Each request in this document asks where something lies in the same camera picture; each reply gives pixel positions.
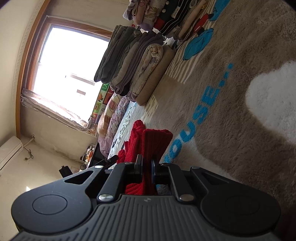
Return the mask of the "red knit sweater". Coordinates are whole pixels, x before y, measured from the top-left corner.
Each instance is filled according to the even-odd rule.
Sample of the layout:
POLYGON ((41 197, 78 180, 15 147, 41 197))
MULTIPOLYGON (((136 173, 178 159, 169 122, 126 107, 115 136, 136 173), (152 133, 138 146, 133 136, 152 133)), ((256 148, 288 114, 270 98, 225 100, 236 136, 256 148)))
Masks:
POLYGON ((133 123, 129 140, 125 148, 118 152, 117 163, 134 163, 138 155, 143 158, 143 177, 141 182, 121 185, 120 195, 155 195, 156 187, 152 184, 152 162, 159 164, 161 157, 173 138, 168 130, 146 128, 142 120, 133 123))

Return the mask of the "left stack of folded clothes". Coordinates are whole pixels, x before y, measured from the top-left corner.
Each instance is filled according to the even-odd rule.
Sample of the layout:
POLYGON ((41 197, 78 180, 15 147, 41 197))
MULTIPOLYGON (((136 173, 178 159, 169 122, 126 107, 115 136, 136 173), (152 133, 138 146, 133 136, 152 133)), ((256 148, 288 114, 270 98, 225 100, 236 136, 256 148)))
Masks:
POLYGON ((174 56, 175 51, 164 43, 160 33, 117 25, 94 81, 109 84, 119 96, 145 105, 174 56))

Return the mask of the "stack of folded clothes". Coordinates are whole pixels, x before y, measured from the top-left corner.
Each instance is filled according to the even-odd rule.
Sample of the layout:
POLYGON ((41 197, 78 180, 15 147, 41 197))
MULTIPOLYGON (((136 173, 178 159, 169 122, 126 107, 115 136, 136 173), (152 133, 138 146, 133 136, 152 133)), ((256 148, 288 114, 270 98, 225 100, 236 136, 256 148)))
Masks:
POLYGON ((94 81, 109 84, 119 96, 145 105, 174 56, 175 51, 164 43, 160 33, 117 25, 94 81))
POLYGON ((164 37, 184 40, 207 1, 129 1, 123 17, 145 31, 158 30, 164 37))

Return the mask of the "right stack of folded clothes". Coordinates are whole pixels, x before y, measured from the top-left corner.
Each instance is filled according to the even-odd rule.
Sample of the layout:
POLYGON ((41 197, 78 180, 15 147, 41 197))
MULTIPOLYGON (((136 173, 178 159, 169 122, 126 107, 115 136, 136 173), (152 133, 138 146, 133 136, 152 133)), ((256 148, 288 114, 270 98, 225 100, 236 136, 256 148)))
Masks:
POLYGON ((207 1, 129 1, 123 17, 145 31, 158 30, 164 37, 184 40, 207 1))

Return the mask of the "dark desk with clutter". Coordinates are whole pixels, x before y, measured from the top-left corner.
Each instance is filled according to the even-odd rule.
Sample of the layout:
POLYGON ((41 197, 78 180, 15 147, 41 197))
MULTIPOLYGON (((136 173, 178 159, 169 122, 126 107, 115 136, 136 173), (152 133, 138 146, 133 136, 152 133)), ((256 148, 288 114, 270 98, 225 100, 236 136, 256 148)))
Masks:
POLYGON ((88 169, 104 160, 105 156, 100 151, 99 143, 90 144, 86 149, 85 153, 80 157, 82 164, 80 166, 80 171, 88 169))

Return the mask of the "purple floral quilt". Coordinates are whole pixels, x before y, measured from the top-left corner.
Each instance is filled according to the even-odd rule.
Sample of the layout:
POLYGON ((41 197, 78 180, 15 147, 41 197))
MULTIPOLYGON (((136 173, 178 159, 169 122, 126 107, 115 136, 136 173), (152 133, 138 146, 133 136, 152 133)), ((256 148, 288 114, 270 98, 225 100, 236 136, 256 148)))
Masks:
POLYGON ((126 98, 125 96, 121 96, 121 97, 122 98, 119 102, 119 105, 111 118, 110 124, 107 129, 106 136, 104 138, 98 136, 98 143, 100 146, 100 151, 103 154, 103 156, 105 156, 105 158, 107 158, 109 155, 111 145, 113 142, 113 138, 117 132, 119 124, 121 123, 122 118, 125 115, 127 107, 130 103, 130 100, 128 98, 126 98))

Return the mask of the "colourful alphabet headboard mat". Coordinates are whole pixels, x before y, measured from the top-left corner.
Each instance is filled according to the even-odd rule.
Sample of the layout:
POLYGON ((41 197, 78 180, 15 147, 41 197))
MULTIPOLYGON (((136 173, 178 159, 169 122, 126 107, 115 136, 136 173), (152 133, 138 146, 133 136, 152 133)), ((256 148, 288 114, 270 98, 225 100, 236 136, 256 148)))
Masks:
POLYGON ((110 84, 102 84, 99 95, 95 102, 92 114, 89 119, 87 133, 93 136, 97 136, 97 125, 101 115, 104 113, 105 108, 111 99, 114 91, 111 89, 110 84))

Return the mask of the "yellow patterned pillow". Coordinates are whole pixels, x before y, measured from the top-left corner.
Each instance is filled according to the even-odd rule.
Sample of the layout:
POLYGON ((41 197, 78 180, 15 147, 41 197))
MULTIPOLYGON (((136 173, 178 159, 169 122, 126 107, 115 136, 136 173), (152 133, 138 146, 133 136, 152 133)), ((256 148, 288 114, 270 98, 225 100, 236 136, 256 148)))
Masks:
POLYGON ((114 93, 110 100, 108 101, 106 108, 101 115, 98 126, 97 126, 97 132, 100 137, 105 137, 107 133, 108 126, 110 124, 111 118, 117 109, 119 102, 121 100, 121 96, 119 94, 114 93))

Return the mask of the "window curtain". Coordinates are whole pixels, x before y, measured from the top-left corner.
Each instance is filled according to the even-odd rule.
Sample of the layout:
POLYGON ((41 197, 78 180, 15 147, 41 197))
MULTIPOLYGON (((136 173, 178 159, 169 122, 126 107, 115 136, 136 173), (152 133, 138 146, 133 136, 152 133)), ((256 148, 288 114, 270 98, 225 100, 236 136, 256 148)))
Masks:
POLYGON ((85 133, 91 133, 92 119, 84 121, 73 112, 50 101, 49 99, 39 96, 31 90, 23 88, 21 92, 20 101, 23 106, 27 108, 32 108, 35 111, 39 111, 47 115, 48 117, 65 124, 70 128, 85 133))

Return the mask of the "Mickey Mouse grey blanket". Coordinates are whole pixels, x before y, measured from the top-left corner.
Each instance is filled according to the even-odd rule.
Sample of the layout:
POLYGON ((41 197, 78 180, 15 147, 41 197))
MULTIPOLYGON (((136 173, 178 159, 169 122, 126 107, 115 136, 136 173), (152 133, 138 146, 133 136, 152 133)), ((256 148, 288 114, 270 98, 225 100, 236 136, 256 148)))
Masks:
POLYGON ((201 166, 295 206, 295 10, 285 1, 209 1, 132 125, 167 129, 163 162, 201 166))

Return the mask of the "white wall air conditioner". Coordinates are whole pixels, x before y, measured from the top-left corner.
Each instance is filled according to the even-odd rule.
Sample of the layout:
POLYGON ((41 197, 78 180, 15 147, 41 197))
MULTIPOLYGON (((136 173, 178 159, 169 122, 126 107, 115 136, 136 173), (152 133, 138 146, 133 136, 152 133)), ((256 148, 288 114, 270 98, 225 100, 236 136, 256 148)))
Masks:
POLYGON ((8 141, 6 141, 0 149, 1 171, 8 164, 8 162, 16 157, 22 150, 23 144, 16 136, 12 136, 8 141))

